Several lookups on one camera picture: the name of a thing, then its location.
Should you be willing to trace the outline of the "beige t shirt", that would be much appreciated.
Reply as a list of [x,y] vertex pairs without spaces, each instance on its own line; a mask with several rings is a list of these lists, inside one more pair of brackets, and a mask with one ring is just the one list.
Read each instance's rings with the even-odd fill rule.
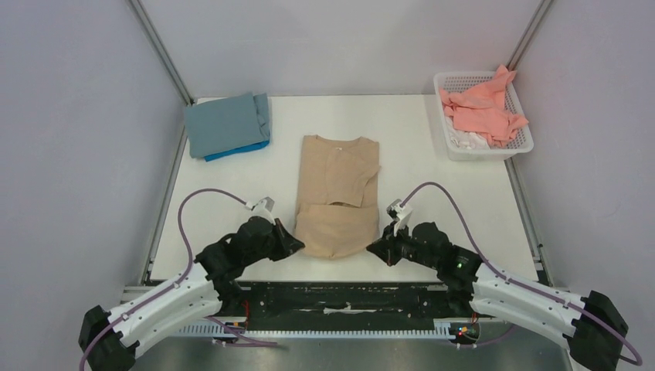
[[294,236],[322,259],[358,254],[378,236],[380,145],[360,137],[303,138]]

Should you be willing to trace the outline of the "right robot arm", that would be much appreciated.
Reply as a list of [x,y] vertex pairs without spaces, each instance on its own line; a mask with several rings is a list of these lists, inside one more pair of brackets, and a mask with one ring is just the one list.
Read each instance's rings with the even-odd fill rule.
[[413,230],[391,223],[367,250],[389,266],[406,259],[435,270],[455,315],[488,315],[535,332],[589,370],[618,366],[629,326],[598,291],[581,296],[492,268],[481,255],[451,243],[435,223]]

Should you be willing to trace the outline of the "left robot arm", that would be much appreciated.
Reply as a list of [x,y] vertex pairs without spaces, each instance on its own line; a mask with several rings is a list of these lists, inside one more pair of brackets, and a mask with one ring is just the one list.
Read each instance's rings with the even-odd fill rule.
[[264,259],[286,259],[304,248],[279,220],[252,216],[235,233],[205,247],[189,266],[142,296],[83,317],[78,343],[80,368],[129,370],[153,345],[198,320],[243,306],[238,285],[246,267]]

